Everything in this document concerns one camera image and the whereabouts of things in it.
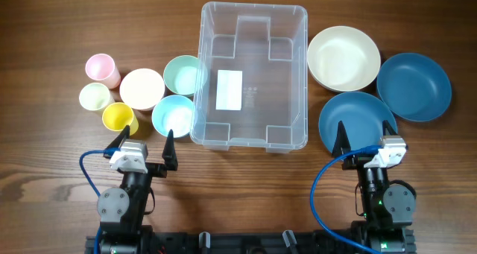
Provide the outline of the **cream large plastic bowl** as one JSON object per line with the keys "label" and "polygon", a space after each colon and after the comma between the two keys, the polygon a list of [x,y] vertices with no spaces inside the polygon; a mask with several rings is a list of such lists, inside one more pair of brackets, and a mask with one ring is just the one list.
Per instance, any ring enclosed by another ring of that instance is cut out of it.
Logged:
{"label": "cream large plastic bowl", "polygon": [[381,67],[376,43],[363,31],[333,26],[316,34],[308,46],[307,63],[312,77],[334,92],[368,87]]}

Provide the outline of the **yellow plastic cup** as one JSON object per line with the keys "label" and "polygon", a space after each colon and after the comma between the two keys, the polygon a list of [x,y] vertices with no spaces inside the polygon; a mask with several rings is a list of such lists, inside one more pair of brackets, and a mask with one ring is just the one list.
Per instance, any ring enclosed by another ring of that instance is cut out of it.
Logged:
{"label": "yellow plastic cup", "polygon": [[122,102],[115,102],[106,107],[102,114],[102,121],[108,130],[121,132],[126,126],[130,128],[130,135],[139,129],[138,119],[131,107]]}

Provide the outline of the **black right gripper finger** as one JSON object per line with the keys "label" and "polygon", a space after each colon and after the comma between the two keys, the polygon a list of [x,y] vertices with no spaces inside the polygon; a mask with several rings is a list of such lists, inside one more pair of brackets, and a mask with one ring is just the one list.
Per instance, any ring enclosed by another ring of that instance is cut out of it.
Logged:
{"label": "black right gripper finger", "polygon": [[350,142],[343,121],[338,122],[337,135],[332,149],[332,157],[337,158],[351,151]]}
{"label": "black right gripper finger", "polygon": [[382,122],[382,130],[383,130],[383,135],[384,136],[396,136],[397,132],[394,130],[394,128],[391,126],[391,124],[388,122],[388,120],[384,120]]}

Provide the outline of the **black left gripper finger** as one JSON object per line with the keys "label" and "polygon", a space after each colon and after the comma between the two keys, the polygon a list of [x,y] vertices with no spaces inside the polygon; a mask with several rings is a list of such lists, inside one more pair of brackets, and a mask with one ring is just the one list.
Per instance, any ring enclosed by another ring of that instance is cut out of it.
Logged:
{"label": "black left gripper finger", "polygon": [[113,154],[119,150],[121,144],[124,142],[125,139],[130,138],[130,126],[127,125],[119,134],[118,136],[113,139],[113,141],[104,149],[103,157],[104,158],[111,158]]}
{"label": "black left gripper finger", "polygon": [[165,147],[162,152],[164,166],[167,171],[176,171],[178,169],[177,154],[174,147],[174,132],[168,131]]}

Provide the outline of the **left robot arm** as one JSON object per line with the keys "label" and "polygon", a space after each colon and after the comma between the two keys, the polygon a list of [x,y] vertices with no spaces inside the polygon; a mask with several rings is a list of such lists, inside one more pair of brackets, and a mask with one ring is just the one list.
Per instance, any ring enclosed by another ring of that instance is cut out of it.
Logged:
{"label": "left robot arm", "polygon": [[178,168],[174,132],[168,131],[162,163],[146,161],[147,145],[130,138],[129,126],[104,149],[103,156],[123,178],[118,188],[108,188],[98,197],[100,225],[93,252],[151,253],[154,233],[142,221],[152,213],[146,209],[148,198],[154,196],[152,179],[165,178],[168,171]]}

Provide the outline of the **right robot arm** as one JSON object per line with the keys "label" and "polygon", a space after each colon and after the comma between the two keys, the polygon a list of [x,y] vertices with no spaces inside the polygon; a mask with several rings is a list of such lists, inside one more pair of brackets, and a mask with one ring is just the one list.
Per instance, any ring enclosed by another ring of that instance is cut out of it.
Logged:
{"label": "right robot arm", "polygon": [[379,149],[354,153],[344,158],[342,168],[355,170],[361,194],[364,221],[352,223],[352,238],[380,253],[416,253],[413,222],[417,193],[402,180],[388,179],[388,170],[399,165],[408,145],[384,120]]}

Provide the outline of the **dark blue large bowl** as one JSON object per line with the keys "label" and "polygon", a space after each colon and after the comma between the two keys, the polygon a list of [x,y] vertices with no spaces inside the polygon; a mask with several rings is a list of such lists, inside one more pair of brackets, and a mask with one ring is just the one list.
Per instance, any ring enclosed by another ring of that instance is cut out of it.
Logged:
{"label": "dark blue large bowl", "polygon": [[376,88],[389,109],[407,121],[433,121],[452,101],[447,73],[433,59],[417,53],[387,59],[379,70]]}
{"label": "dark blue large bowl", "polygon": [[323,107],[318,121],[320,138],[332,152],[342,121],[351,150],[376,145],[383,135],[382,122],[386,120],[397,132],[393,113],[378,98],[365,92],[345,92],[331,98]]}

